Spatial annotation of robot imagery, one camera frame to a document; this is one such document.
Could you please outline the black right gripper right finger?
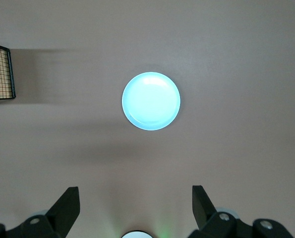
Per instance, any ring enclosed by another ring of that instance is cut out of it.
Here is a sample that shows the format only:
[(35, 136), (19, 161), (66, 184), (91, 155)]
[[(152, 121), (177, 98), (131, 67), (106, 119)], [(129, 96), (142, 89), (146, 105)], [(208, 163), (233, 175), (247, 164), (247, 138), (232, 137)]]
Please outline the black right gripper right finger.
[(218, 212), (201, 185), (192, 187), (192, 211), (198, 229), (188, 238), (251, 238), (251, 226), (229, 212)]

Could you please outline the light blue round plate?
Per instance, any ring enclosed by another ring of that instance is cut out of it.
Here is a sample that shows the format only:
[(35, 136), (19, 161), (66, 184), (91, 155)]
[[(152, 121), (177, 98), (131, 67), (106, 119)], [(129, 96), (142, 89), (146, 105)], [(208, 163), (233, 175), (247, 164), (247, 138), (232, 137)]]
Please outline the light blue round plate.
[(124, 88), (121, 104), (124, 115), (135, 127), (154, 131), (167, 127), (177, 117), (180, 93), (175, 83), (158, 72), (132, 78)]

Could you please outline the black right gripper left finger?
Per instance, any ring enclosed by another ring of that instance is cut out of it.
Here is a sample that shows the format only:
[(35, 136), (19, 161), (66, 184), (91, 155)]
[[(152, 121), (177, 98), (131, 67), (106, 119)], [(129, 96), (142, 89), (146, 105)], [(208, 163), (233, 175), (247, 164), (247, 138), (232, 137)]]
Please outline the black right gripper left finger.
[(44, 215), (5, 232), (6, 238), (66, 238), (79, 216), (79, 189), (69, 187)]

